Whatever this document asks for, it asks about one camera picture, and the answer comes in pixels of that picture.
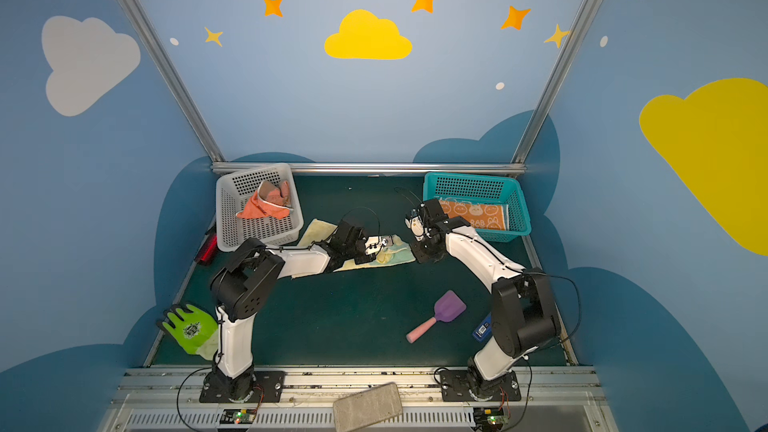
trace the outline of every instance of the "purple spatula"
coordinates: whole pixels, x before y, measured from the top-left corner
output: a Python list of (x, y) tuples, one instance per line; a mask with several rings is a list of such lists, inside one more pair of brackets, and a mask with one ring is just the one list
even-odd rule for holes
[(435, 322), (450, 322), (458, 317), (461, 312), (467, 310), (467, 306), (454, 291), (447, 291), (445, 295), (435, 302), (435, 317), (413, 329), (406, 336), (408, 342), (413, 344), (419, 337), (424, 335)]

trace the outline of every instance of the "white cloud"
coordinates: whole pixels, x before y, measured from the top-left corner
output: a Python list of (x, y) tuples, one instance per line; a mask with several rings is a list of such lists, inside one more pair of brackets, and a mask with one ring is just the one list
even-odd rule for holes
[(141, 52), (133, 37), (116, 34), (93, 17), (54, 16), (43, 25), (43, 53), (53, 69), (45, 93), (56, 112), (85, 112), (139, 65)]

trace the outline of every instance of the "glove logo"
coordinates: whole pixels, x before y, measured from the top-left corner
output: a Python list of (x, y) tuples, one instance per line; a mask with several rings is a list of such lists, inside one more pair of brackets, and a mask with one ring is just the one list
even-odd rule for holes
[(195, 335), (200, 333), (200, 322), (193, 322), (184, 328), (184, 337), (191, 339)]

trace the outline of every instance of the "green table surface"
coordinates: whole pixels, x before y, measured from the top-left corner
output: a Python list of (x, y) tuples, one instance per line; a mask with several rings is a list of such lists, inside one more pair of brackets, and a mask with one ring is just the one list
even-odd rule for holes
[[(407, 188), (421, 197), (422, 177), (294, 179), (304, 229), (313, 218), (338, 223), (351, 208), (365, 206), (378, 214), (383, 235), (397, 234), (405, 242), (412, 240), (405, 225), (411, 205), (394, 188)], [(376, 234), (376, 219), (370, 212), (358, 209), (347, 219), (363, 222), (372, 235)], [(530, 265), (521, 239), (493, 245), (511, 260)], [(219, 253), (213, 264), (197, 266), (182, 303), (196, 304), (215, 316), (208, 284), (226, 256)], [(435, 302), (448, 290), (466, 303), (467, 310), (453, 322), (437, 322), (409, 344), (406, 334), (433, 316)], [(485, 345), (475, 341), (472, 331), (490, 310), (488, 290), (464, 264), (449, 255), (437, 263), (412, 262), (283, 278), (254, 319), (254, 364), (465, 366), (467, 359)], [(153, 365), (206, 363), (197, 355), (186, 354), (167, 334), (153, 360)], [(531, 364), (566, 362), (562, 349), (555, 347), (532, 354)]]

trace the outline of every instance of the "basket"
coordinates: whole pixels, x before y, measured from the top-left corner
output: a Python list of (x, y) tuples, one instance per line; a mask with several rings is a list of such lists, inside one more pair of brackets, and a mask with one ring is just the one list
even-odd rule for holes
[[(282, 219), (236, 217), (235, 214), (245, 208), (246, 202), (263, 180), (268, 180), (277, 187), (280, 187), (283, 181), (288, 181), (292, 208), (290, 215)], [(284, 245), (299, 238), (302, 226), (304, 218), (288, 164), (277, 163), (235, 172), (216, 181), (216, 234), (221, 251), (232, 252), (251, 237), (269, 245)]]
[(508, 206), (510, 230), (477, 229), (487, 241), (511, 242), (531, 233), (531, 216), (518, 181), (509, 177), (430, 172), (424, 177), (424, 200), (451, 198), (470, 204)]

